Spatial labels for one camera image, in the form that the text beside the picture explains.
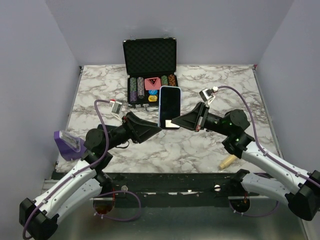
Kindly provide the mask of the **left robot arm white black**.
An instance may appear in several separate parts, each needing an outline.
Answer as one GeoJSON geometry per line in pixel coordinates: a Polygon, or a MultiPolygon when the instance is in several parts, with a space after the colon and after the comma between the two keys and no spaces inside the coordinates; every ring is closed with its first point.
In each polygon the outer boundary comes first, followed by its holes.
{"type": "Polygon", "coordinates": [[[98,196],[114,198],[117,191],[113,180],[103,172],[113,158],[109,150],[129,140],[141,144],[160,131],[156,123],[140,119],[131,111],[122,117],[121,125],[110,130],[104,123],[90,129],[84,141],[86,150],[77,164],[47,192],[20,203],[23,239],[48,240],[63,217],[82,202],[98,196]]]}

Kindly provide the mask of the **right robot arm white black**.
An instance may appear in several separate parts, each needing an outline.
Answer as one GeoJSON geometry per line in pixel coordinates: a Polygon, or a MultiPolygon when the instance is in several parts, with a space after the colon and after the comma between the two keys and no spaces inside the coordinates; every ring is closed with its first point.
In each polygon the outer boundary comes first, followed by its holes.
{"type": "Polygon", "coordinates": [[[209,107],[198,102],[195,108],[172,120],[172,123],[198,132],[206,129],[226,136],[222,142],[226,151],[271,175],[261,179],[246,170],[237,172],[238,178],[230,183],[230,191],[241,196],[257,193],[285,205],[297,217],[311,221],[320,210],[320,173],[299,168],[268,151],[245,130],[250,123],[243,110],[235,109],[223,117],[209,112],[209,107]]]}

